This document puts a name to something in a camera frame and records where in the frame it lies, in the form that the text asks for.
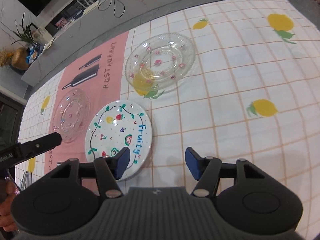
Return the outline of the person's left hand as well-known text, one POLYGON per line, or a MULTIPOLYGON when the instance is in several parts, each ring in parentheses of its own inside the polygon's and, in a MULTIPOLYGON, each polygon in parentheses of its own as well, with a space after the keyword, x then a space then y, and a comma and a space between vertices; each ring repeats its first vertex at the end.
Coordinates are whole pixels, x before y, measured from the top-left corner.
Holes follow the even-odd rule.
POLYGON ((17 230, 17 225, 12 217, 11 214, 11 205, 16 194, 16 185, 12 181, 7 182, 7 197, 3 203, 1 203, 0 214, 1 214, 1 221, 0 226, 6 232, 13 232, 17 230))

